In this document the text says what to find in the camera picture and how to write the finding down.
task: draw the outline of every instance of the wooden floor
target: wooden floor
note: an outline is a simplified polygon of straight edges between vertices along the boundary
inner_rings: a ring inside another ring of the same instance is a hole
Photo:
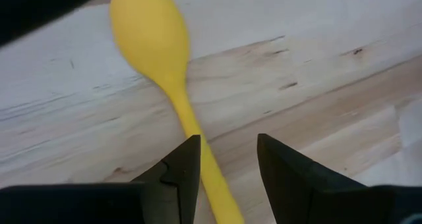
[[[185,140],[115,48],[109,0],[0,49],[0,187],[126,182]],[[422,185],[422,0],[175,0],[188,91],[247,223],[267,133],[367,185]],[[196,223],[213,223],[200,189]]]

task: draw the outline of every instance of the black plastic part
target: black plastic part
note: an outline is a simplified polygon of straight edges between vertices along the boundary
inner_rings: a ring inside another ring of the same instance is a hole
[[[422,188],[368,188],[266,134],[258,161],[277,223],[422,223]]]
[[[200,136],[194,135],[132,182],[159,181],[177,187],[180,223],[193,223],[199,178]]]
[[[15,186],[0,190],[0,223],[193,223],[200,136],[133,182]]]
[[[88,0],[0,0],[0,46]]]

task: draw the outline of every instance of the plastic spoon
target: plastic spoon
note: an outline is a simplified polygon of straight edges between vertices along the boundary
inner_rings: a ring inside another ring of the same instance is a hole
[[[244,223],[186,92],[189,36],[172,0],[111,0],[111,27],[121,53],[170,98],[187,137],[201,135],[201,179],[218,223]]]

